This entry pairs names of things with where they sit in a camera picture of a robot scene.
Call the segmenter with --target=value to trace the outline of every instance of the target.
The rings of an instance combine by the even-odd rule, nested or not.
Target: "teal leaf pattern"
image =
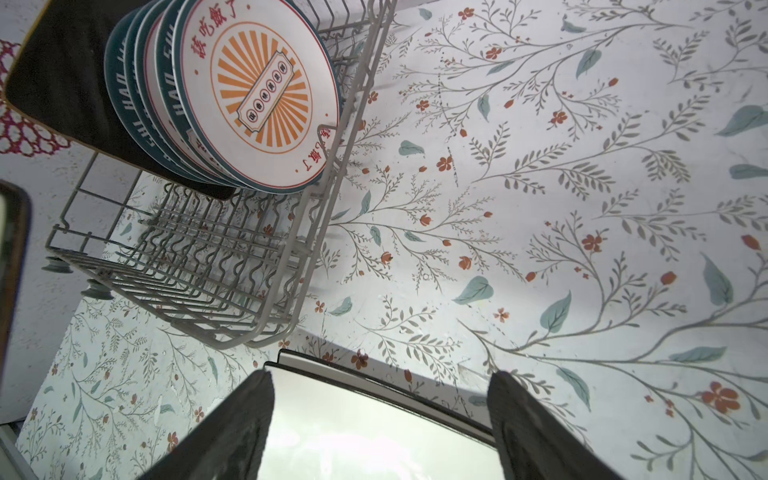
[[[78,419],[78,415],[80,415],[80,409],[83,408],[83,402],[80,401],[78,403],[78,406],[74,409],[74,415],[72,416],[72,422]]]
[[[476,276],[469,280],[462,294],[453,299],[459,305],[468,305],[479,300],[486,300],[493,296],[493,287],[484,276]]]
[[[736,113],[730,118],[725,128],[715,135],[732,137],[741,132],[762,127],[765,124],[768,124],[768,112],[765,112],[763,107],[759,105],[745,105],[736,110]]]
[[[411,232],[406,232],[405,233],[405,238],[407,238],[408,240],[411,240],[412,242],[423,242],[424,241],[424,240],[418,238],[416,235],[414,235]]]
[[[582,33],[583,31],[587,31],[585,27],[577,27],[566,20],[566,18],[568,18],[568,16],[563,15],[563,26],[560,28],[561,31],[567,31],[568,33]]]
[[[734,180],[744,180],[745,178],[768,177],[768,168],[758,167],[756,165],[739,164],[733,165],[728,169],[730,177]]]
[[[366,214],[370,207],[371,207],[371,190],[368,190],[368,192],[360,202],[360,215]]]
[[[576,78],[578,78],[579,75],[585,73],[590,68],[594,67],[594,65],[598,62],[598,60],[600,60],[600,57],[602,56],[603,52],[597,50],[596,48],[584,52],[584,55],[582,55],[581,60],[578,62],[578,67],[576,67]]]
[[[480,110],[480,114],[485,121],[489,121],[488,114],[491,113],[491,104],[488,103],[488,94],[483,95],[478,100],[478,110]]]
[[[400,143],[400,149],[397,150],[399,154],[402,156],[408,156],[408,155],[415,155],[415,154],[423,154],[424,149],[421,148],[419,145],[414,144],[413,142],[404,140],[402,143]]]
[[[337,213],[337,214],[334,214],[334,215],[333,215],[333,217],[331,217],[331,220],[338,220],[339,218],[341,218],[341,217],[343,217],[344,215],[346,215],[346,213],[347,213],[348,211],[349,211],[349,208],[348,208],[348,209],[346,209],[346,210],[342,210],[342,211],[340,211],[340,212],[339,212],[339,213]]]
[[[746,457],[746,459],[749,460],[750,462],[765,462],[766,460],[768,460],[768,450],[761,450],[755,455]]]
[[[717,265],[707,255],[703,253],[701,255],[706,262],[704,265],[704,282],[710,289],[710,302],[713,305],[733,302],[733,285],[731,285],[728,277],[717,268]]]
[[[485,74],[485,75],[487,76],[487,75],[490,75],[490,74],[499,73],[500,71],[504,70],[505,68],[507,68],[509,65],[512,65],[513,63],[515,63],[515,62],[514,61],[505,61],[504,63],[500,63],[500,64],[496,65],[495,67],[490,68],[488,70],[488,73]]]
[[[371,238],[376,242],[376,245],[382,246],[382,233],[376,225],[371,227]]]
[[[214,358],[209,356],[208,357],[208,365],[210,365],[210,372],[213,373],[214,379],[216,380],[216,383],[219,382],[219,369],[216,368],[216,362],[214,361]]]
[[[714,362],[723,356],[725,349],[724,346],[698,346],[687,352],[670,355],[670,360],[681,363]]]
[[[541,314],[539,323],[550,332],[557,333],[568,318],[568,311],[571,308],[571,292],[568,295],[552,303],[544,313]]]
[[[350,297],[346,297],[342,302],[341,305],[339,305],[338,308],[335,308],[334,310],[328,312],[333,316],[341,316],[345,313],[349,313],[349,311],[352,309],[352,299]]]
[[[584,402],[587,409],[591,412],[592,407],[589,405],[589,387],[587,386],[587,383],[580,376],[576,375],[576,373],[565,367],[558,368],[558,376],[574,388],[576,396]]]
[[[476,407],[488,406],[488,399],[484,396],[470,395],[467,400]]]

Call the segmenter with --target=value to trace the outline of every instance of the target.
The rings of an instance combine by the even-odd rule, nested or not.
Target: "floral wallpaper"
[[[509,371],[626,478],[767,477],[766,7],[400,11],[301,328],[219,352],[84,300],[19,449],[138,475],[289,348],[485,423]]]

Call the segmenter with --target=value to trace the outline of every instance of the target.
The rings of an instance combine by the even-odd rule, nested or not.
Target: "metal wire basket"
[[[317,183],[293,195],[238,190],[229,200],[168,183],[153,207],[144,209],[131,201],[141,172],[121,199],[84,187],[95,154],[61,213],[61,223],[51,231],[46,249],[53,256],[45,269],[67,273],[73,266],[91,277],[83,295],[108,300],[113,290],[216,349],[260,347],[289,335],[299,321],[355,147],[357,129],[346,127],[362,120],[363,99],[373,86],[395,14],[396,0],[361,1],[355,5],[357,13],[346,0],[339,1],[345,12],[341,22],[326,0],[303,8],[315,18],[344,97],[339,127],[320,125],[317,131],[326,156]],[[348,138],[340,147],[345,129]],[[68,220],[71,205],[83,196],[117,209],[105,234],[81,231]],[[132,244],[115,235],[127,214],[139,217],[145,227]],[[70,235],[81,239],[79,247],[71,246]],[[102,258],[100,250],[113,254]]]

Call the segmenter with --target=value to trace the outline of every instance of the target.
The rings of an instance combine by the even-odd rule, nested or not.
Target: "stacked plates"
[[[115,25],[104,77],[163,167],[275,194],[317,180],[341,111],[328,52],[288,0],[154,0]]]

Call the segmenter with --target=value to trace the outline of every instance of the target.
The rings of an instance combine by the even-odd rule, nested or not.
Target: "ticket-shaped label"
[[[237,117],[248,130],[258,132],[266,124],[292,76],[288,57],[276,51],[237,109]]]

